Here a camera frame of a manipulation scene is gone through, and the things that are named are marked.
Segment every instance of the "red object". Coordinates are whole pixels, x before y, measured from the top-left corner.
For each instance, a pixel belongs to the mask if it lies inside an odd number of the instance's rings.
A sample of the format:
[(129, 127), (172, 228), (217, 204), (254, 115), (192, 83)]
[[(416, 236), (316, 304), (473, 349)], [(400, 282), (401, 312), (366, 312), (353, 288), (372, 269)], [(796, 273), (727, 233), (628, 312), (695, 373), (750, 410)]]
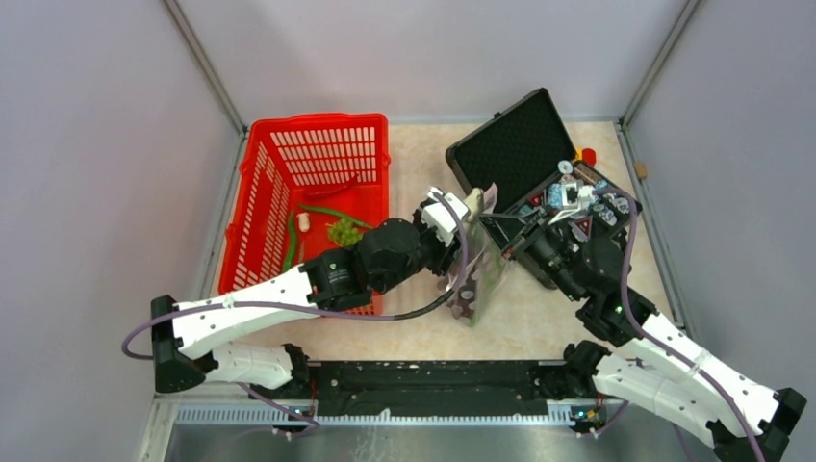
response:
[(581, 160), (589, 164), (591, 167), (594, 167), (595, 162), (598, 161), (598, 155), (595, 153), (595, 149), (590, 147), (581, 149)]
[[(372, 226), (382, 222), (389, 215), (390, 162), (388, 120), (381, 114), (298, 115), (253, 123), (218, 291), (226, 294), (280, 274), (289, 248), (287, 216), (301, 212), (298, 203), (335, 209)], [(338, 220), (323, 214), (309, 218), (309, 231), (297, 236), (307, 260), (336, 247), (326, 224)], [(350, 313), (381, 314), (381, 297)]]
[(584, 236), (589, 239), (590, 233), (592, 232), (592, 216), (577, 219), (573, 224), (578, 228), (578, 231), (584, 233)]
[(346, 181), (345, 183), (343, 183), (341, 185), (332, 185), (329, 188), (323, 188), (323, 189), (319, 189), (319, 190), (317, 190), (317, 189), (309, 190), (309, 191), (304, 192), (303, 196), (306, 197), (306, 198), (309, 198), (309, 199), (316, 199), (316, 198), (320, 198), (320, 197), (329, 197), (329, 196), (332, 196), (334, 194), (342, 193), (343, 191), (351, 188), (352, 186), (354, 186), (356, 184), (357, 184), (357, 177), (354, 176), (350, 180)]

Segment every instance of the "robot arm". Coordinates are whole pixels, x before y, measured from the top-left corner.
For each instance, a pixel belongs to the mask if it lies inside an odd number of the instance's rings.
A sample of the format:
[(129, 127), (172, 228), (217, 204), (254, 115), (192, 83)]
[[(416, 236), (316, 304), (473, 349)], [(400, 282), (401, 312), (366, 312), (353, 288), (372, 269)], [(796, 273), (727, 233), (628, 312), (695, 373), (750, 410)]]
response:
[[(480, 217), (505, 255), (526, 262), (536, 277), (551, 281), (570, 300), (586, 300), (576, 315), (587, 330), (650, 366), (635, 367), (604, 346), (582, 342), (568, 346), (563, 369), (542, 384), (546, 395), (570, 398), (581, 390), (580, 396), (602, 393), (626, 399), (685, 428), (728, 462), (752, 457), (747, 428), (766, 460), (779, 460), (803, 412), (804, 397), (791, 389), (774, 391), (750, 381), (688, 339), (648, 300), (628, 289), (631, 315), (640, 327), (635, 328), (621, 302), (625, 237), (610, 233), (578, 243), (570, 232), (568, 218), (592, 204), (587, 188), (580, 184), (563, 188), (565, 207), (552, 215), (536, 214), (521, 223), (512, 217), (508, 222), (507, 216)], [(413, 222), (390, 218), (356, 245), (323, 252), (255, 286), (193, 302), (175, 303), (169, 296), (154, 299), (154, 319), (176, 311), (192, 313), (153, 327), (156, 390), (178, 392), (205, 381), (247, 382), (275, 390), (293, 378), (308, 376), (306, 356), (296, 346), (257, 348), (233, 340), (280, 322), (366, 305), (374, 291), (388, 292), (422, 269), (447, 272), (461, 243), (439, 194), (431, 190)], [(471, 212), (452, 194), (444, 198), (459, 219)], [(504, 223), (497, 224), (496, 218)], [(214, 307), (224, 309), (200, 311)], [(643, 333), (671, 344), (691, 358), (692, 367)], [(747, 425), (739, 422), (731, 403), (707, 376), (732, 398)]]
[[(374, 292), (384, 294), (422, 269), (446, 273), (461, 243), (456, 222), (439, 198), (460, 220), (469, 215), (455, 195), (431, 188), (413, 222), (389, 218), (354, 246), (327, 250), (270, 280), (198, 301), (176, 303), (168, 295), (154, 299), (153, 319), (191, 313), (153, 327), (156, 391), (179, 392), (205, 381), (247, 382), (273, 390), (305, 372), (306, 357), (296, 346), (258, 348), (233, 340), (281, 322), (365, 306)], [(197, 312), (208, 308), (223, 309)]]
[[(625, 288), (630, 320), (621, 297), (625, 249), (630, 243), (614, 233), (579, 242), (565, 219), (593, 204), (592, 187), (567, 183), (562, 194), (563, 208), (542, 210), (528, 220), (513, 239), (505, 239), (505, 254), (526, 262), (527, 268), (538, 271), (570, 300), (586, 299), (576, 315), (587, 330), (652, 368), (634, 367), (605, 347), (585, 342), (565, 352), (578, 380), (592, 392), (629, 400), (685, 428), (714, 448), (722, 460), (752, 459), (745, 427), (756, 437), (766, 460), (779, 460), (803, 411), (804, 397), (791, 389), (775, 391), (749, 380), (689, 339), (648, 300)], [(492, 225), (494, 230), (502, 227)], [(737, 413), (744, 416), (745, 425)]]

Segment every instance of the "metal corner post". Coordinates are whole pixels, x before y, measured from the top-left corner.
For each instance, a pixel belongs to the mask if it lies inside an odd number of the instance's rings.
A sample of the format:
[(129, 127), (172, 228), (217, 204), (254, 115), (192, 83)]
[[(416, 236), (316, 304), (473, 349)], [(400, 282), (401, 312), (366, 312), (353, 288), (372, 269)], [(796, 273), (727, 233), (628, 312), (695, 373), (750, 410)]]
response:
[(638, 86), (638, 89), (635, 91), (631, 101), (629, 101), (629, 104), (626, 106), (624, 115), (621, 116), (620, 123), (624, 130), (628, 129), (628, 126), (637, 116), (641, 104), (643, 104), (644, 100), (649, 95), (651, 87), (657, 80), (657, 76), (660, 74), (663, 66), (672, 55), (672, 51), (674, 51), (675, 45), (677, 45), (677, 42), (680, 40), (680, 37), (682, 37), (683, 32), (686, 30), (686, 26), (688, 26), (692, 17), (694, 17), (694, 13), (704, 2), (705, 0), (686, 0), (686, 4), (680, 11), (680, 15), (677, 17), (675, 24), (672, 26), (672, 30), (669, 31), (669, 35), (667, 35), (666, 39), (663, 40), (663, 44), (660, 46), (657, 56), (654, 57), (654, 61), (651, 62), (651, 65), (649, 66), (649, 70), (647, 70), (646, 75), (644, 75), (643, 80), (641, 80), (641, 83)]
[(638, 116), (638, 113), (646, 101), (649, 93), (654, 86), (661, 71), (675, 51), (676, 45), (686, 31), (694, 14), (700, 10), (700, 6), (705, 0), (687, 0), (682, 10), (680, 11), (675, 24), (660, 46), (660, 50), (654, 57), (649, 70), (641, 80), (637, 91), (635, 91), (626, 110), (618, 122), (615, 124), (616, 132), (618, 133), (618, 141), (621, 144), (621, 149), (624, 152), (624, 160), (629, 176), (632, 178), (632, 184), (638, 198), (643, 202), (644, 208), (647, 211), (644, 214), (644, 223), (646, 224), (647, 232), (649, 233), (651, 244), (654, 251), (654, 258), (657, 262), (657, 268), (660, 272), (660, 277), (663, 280), (663, 286), (666, 290), (666, 296), (669, 299), (669, 304), (672, 308), (672, 313), (676, 321), (682, 323), (688, 335), (696, 338), (697, 329), (689, 318), (687, 313), (687, 306), (684, 302), (683, 292), (679, 288), (676, 280), (676, 272), (674, 264), (672, 263), (669, 248), (666, 245), (665, 238), (661, 232), (659, 225), (659, 214), (655, 211), (654, 200), (649, 191), (647, 181), (641, 182), (637, 179), (635, 174), (635, 163), (639, 162), (637, 150), (631, 138), (629, 127)]
[(235, 128), (239, 135), (244, 134), (246, 132), (246, 124), (243, 123), (241, 115), (238, 114), (235, 104), (233, 103), (232, 99), (230, 99), (229, 92), (227, 92), (226, 87), (221, 82), (220, 77), (218, 77), (216, 69), (213, 67), (213, 63), (210, 62), (210, 59), (207, 57), (204, 47), (198, 40), (198, 36), (195, 34), (195, 30), (187, 20), (187, 16), (184, 14), (184, 10), (182, 10), (178, 0), (160, 1), (165, 6), (167, 14), (170, 16), (170, 19), (173, 21), (173, 24), (184, 40), (184, 43), (190, 50), (192, 58), (195, 60), (198, 69), (201, 70), (201, 73), (204, 75), (207, 85), (210, 87), (210, 90), (213, 91), (213, 96), (216, 98), (218, 105), (224, 111), (224, 114), (229, 119), (230, 124)]

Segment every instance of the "purple cable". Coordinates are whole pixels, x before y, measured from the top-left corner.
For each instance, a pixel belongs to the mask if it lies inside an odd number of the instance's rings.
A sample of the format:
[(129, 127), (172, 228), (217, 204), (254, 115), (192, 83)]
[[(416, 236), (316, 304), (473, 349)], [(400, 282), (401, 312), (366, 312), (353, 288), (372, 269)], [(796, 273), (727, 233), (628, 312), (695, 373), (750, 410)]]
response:
[[(604, 195), (604, 194), (617, 194), (626, 199), (626, 202), (629, 204), (629, 242), (626, 244), (626, 249), (624, 251), (624, 264), (623, 270), (621, 271), (621, 304), (624, 307), (624, 313), (626, 314), (626, 319), (632, 325), (632, 328), (645, 339), (648, 339), (653, 344), (661, 347), (664, 351), (668, 352), (669, 354), (673, 355), (677, 360), (679, 360), (684, 365), (688, 366), (689, 368), (694, 368), (695, 363), (691, 359), (687, 358), (680, 354), (679, 351), (672, 348), (669, 345), (666, 345), (649, 332), (647, 332), (643, 326), (635, 319), (634, 315), (632, 314), (632, 307), (629, 305), (629, 290), (628, 290), (628, 279), (629, 279), (629, 265), (632, 261), (632, 253), (634, 251), (634, 240), (635, 240), (635, 233), (637, 232), (637, 203), (635, 202), (634, 197), (631, 196), (626, 191), (619, 190), (617, 188), (606, 188), (603, 190), (595, 190), (593, 191), (594, 195)], [(748, 438), (748, 443), (751, 445), (751, 449), (753, 449), (753, 455), (756, 457), (757, 462), (765, 462), (765, 455), (762, 454), (762, 449), (759, 447), (759, 442), (756, 441), (756, 435), (753, 434), (751, 430), (751, 426), (748, 424), (748, 421), (743, 415), (742, 411), (739, 410), (734, 399), (731, 395), (728, 394), (725, 388), (718, 382), (710, 373), (706, 372), (703, 369), (700, 369), (699, 372), (700, 377), (705, 379), (714, 390), (717, 390), (717, 393), (720, 394), (721, 397), (726, 401), (728, 408), (731, 412), (734, 413), (736, 416), (737, 421), (739, 421), (740, 426), (742, 426), (743, 431), (745, 431), (746, 437)]]
[[(453, 222), (456, 223), (456, 232), (459, 235), (459, 242), (461, 243), (460, 247), (462, 248), (462, 255), (460, 256), (459, 260), (459, 276), (456, 278), (456, 281), (453, 283), (453, 287), (450, 289), (449, 292), (455, 294), (456, 291), (462, 287), (462, 284), (465, 283), (465, 274), (467, 273), (468, 268), (468, 233), (465, 232), (465, 226), (462, 223), (462, 220), (459, 219), (459, 216), (456, 215), (456, 211), (453, 210), (453, 207), (447, 203), (445, 197), (439, 193), (434, 193), (434, 196), (439, 200), (443, 207), (450, 213), (450, 216), (453, 218)], [(289, 311), (296, 311), (298, 313), (306, 313), (310, 315), (316, 316), (325, 316), (329, 318), (342, 318), (345, 320), (357, 320), (357, 321), (395, 321), (395, 315), (385, 315), (385, 316), (375, 316), (375, 315), (352, 315), (350, 313), (342, 313), (342, 312), (333, 312), (333, 311), (325, 311), (320, 310), (317, 308), (307, 308), (305, 306), (298, 306), (298, 305), (291, 305), (289, 303), (280, 303), (277, 301), (237, 301), (235, 302), (236, 308), (251, 308), (251, 307), (263, 307), (263, 308), (278, 308), (282, 310), (289, 310)], [(217, 304), (210, 304), (210, 305), (203, 305), (197, 306), (195, 308), (190, 308), (184, 311), (174, 311), (172, 313), (167, 313), (165, 315), (158, 316), (153, 318), (152, 320), (145, 321), (135, 329), (133, 329), (125, 339), (122, 341), (121, 349), (122, 353), (133, 359), (139, 359), (142, 361), (149, 361), (153, 359), (153, 356), (149, 354), (140, 354), (136, 353), (130, 349), (130, 343), (133, 342), (133, 339), (136, 338), (141, 332), (153, 327), (154, 325), (161, 324), (162, 322), (172, 321), (176, 318), (181, 318), (183, 316), (191, 316), (197, 315), (199, 313), (205, 313), (207, 311), (213, 310), (220, 310), (223, 309), (224, 306), (217, 303)]]
[(672, 428), (675, 430), (675, 435), (677, 435), (677, 440), (680, 442), (680, 447), (683, 448), (683, 452), (686, 454), (686, 460), (689, 462), (697, 462), (697, 457), (691, 451), (691, 447), (688, 446), (688, 442), (686, 441), (685, 435), (683, 435), (683, 431), (680, 430), (680, 427), (677, 426), (676, 423), (672, 423)]
[(600, 435), (605, 433), (606, 430), (609, 429), (609, 427), (611, 427), (615, 422), (617, 422), (621, 418), (627, 407), (629, 407), (629, 401), (624, 401), (623, 404), (621, 404), (621, 407), (619, 407), (618, 410), (615, 411), (615, 414), (612, 414), (612, 417), (609, 418), (609, 420), (606, 421), (606, 423), (601, 428), (596, 430), (594, 433), (591, 431), (588, 433), (578, 433), (578, 438), (583, 438), (585, 436), (595, 436), (596, 438), (598, 438)]

